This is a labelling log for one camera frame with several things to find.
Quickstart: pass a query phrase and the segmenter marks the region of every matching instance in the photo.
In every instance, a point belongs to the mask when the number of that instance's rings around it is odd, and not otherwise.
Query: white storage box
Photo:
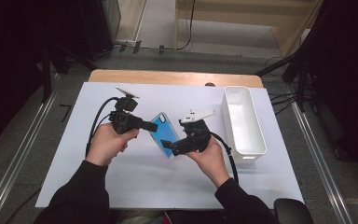
[[[267,151],[250,90],[225,87],[222,102],[227,144],[235,161],[253,163]]]

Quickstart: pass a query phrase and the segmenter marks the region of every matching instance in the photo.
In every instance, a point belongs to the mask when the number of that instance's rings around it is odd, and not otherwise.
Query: hand
[[[205,150],[187,152],[186,155],[197,163],[217,188],[229,179],[222,148],[213,136]]]
[[[92,139],[86,161],[100,166],[109,165],[118,152],[124,152],[128,141],[138,136],[138,133],[139,130],[133,129],[118,134],[112,123],[100,125]]]

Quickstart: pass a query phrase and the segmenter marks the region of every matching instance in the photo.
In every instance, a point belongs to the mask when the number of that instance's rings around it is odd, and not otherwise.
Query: white paper sheet
[[[103,102],[121,97],[116,86],[141,96],[132,112],[143,120],[151,120],[165,112],[180,138],[185,137],[179,120],[193,110],[215,110],[206,118],[211,132],[226,141],[221,103],[224,88],[146,85],[128,83],[84,83],[36,207],[46,207],[54,192],[64,185],[84,160],[90,127]],[[303,202],[282,135],[275,119],[266,90],[251,89],[255,109],[267,145],[267,153],[252,165],[237,163],[241,186],[263,200],[269,208],[277,198]],[[101,118],[115,110],[115,101],[108,104]],[[227,168],[231,171],[225,155]],[[187,156],[169,160],[160,151],[149,132],[141,130],[137,139],[129,142],[125,153],[113,159],[106,175],[106,190],[112,208],[151,209],[215,209],[221,208],[215,199],[213,183]]]

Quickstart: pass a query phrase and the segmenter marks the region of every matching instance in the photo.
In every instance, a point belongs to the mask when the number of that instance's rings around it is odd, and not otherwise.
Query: blue phone case
[[[164,112],[159,113],[155,118],[152,119],[153,123],[158,125],[158,129],[155,133],[150,132],[153,139],[155,140],[158,147],[164,152],[168,158],[173,157],[172,150],[166,148],[161,144],[161,140],[167,140],[171,142],[179,141],[179,136],[177,135],[175,129],[173,128],[170,120]]]

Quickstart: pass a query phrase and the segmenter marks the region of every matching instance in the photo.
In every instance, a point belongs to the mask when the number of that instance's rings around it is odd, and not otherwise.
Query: metal rail
[[[0,211],[5,200],[7,199],[8,194],[10,193],[11,188],[13,187],[14,182],[16,181],[17,176],[20,173],[21,167],[23,166],[28,156],[28,153],[32,148],[34,140],[36,139],[37,134],[39,133],[39,130],[43,122],[45,121],[45,118],[51,108],[51,105],[54,102],[60,82],[60,76],[56,74],[54,78],[54,83],[56,83],[57,85],[55,86],[53,92],[51,93],[47,101],[39,107],[33,122],[31,123],[27,133],[22,139],[22,142],[16,152],[16,155],[8,166],[4,177],[0,181]]]
[[[289,92],[293,92],[290,87],[287,86]],[[304,134],[307,145],[310,149],[310,154],[318,170],[319,176],[322,179],[324,188],[333,209],[336,213],[337,220],[340,224],[352,224],[351,215],[344,202],[343,197],[339,191],[339,188],[334,180],[334,177],[330,173],[328,165],[324,159],[322,151],[313,135],[310,124],[308,123],[307,115],[305,112],[301,112],[296,103],[292,103],[292,108],[296,114],[298,124],[300,125],[301,131]]]

